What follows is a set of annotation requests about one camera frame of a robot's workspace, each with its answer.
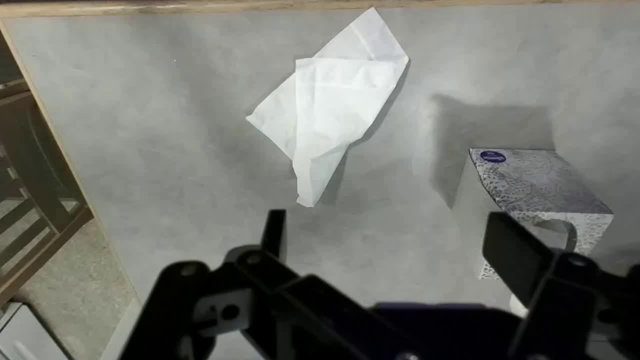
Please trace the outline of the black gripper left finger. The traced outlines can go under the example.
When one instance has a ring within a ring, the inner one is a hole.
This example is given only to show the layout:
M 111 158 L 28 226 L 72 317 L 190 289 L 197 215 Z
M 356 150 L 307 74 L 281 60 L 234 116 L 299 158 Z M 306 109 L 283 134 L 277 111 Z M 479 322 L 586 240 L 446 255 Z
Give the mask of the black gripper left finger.
M 240 332 L 265 360 L 372 360 L 373 317 L 317 277 L 281 260 L 286 212 L 270 211 L 255 246 L 231 248 L 217 269 L 166 266 L 119 360 L 212 360 Z

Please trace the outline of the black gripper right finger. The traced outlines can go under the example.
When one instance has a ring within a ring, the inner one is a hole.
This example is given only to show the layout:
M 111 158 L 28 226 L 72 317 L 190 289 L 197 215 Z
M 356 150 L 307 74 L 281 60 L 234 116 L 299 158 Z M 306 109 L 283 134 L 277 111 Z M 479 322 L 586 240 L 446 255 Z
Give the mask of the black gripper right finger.
M 512 360 L 596 360 L 592 338 L 640 360 L 640 266 L 609 275 L 587 257 L 547 248 L 501 212 L 486 220 L 481 257 L 528 310 Z

